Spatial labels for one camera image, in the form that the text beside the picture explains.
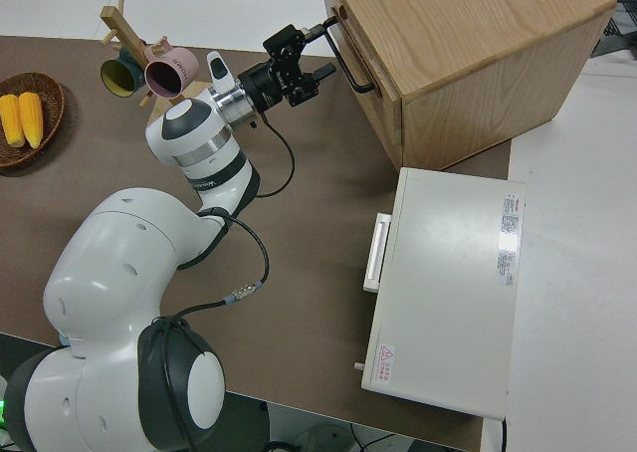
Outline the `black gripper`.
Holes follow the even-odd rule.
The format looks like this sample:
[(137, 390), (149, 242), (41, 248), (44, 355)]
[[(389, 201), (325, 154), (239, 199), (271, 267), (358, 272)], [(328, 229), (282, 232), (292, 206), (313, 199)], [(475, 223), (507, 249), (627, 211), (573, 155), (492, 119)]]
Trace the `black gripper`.
[(333, 63), (326, 63), (310, 73), (300, 68), (301, 52), (307, 43), (323, 37), (324, 24), (297, 29), (292, 24), (264, 41), (269, 60), (253, 66), (238, 76), (241, 87), (257, 112), (265, 112), (286, 99), (298, 106), (319, 94), (319, 82), (335, 73)]

